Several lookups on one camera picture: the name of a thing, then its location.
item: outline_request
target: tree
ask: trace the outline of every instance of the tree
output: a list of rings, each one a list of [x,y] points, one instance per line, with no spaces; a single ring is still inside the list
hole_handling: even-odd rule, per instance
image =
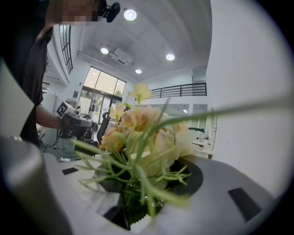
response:
[[[118,97],[123,97],[123,94],[121,93],[120,90],[117,90],[114,95],[118,96]]]

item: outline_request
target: ceiling air conditioner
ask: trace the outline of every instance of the ceiling air conditioner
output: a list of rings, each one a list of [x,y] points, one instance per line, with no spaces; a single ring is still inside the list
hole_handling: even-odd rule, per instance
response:
[[[123,52],[119,48],[116,49],[114,53],[110,52],[110,56],[113,60],[117,61],[118,63],[124,66],[131,64],[133,60],[129,55],[127,55],[125,52]]]

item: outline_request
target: railing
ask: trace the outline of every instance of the railing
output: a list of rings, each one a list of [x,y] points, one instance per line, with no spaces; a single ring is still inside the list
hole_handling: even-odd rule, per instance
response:
[[[174,96],[195,96],[195,95],[207,95],[206,83],[193,83],[178,86],[169,86],[152,90],[153,98],[164,98]]]

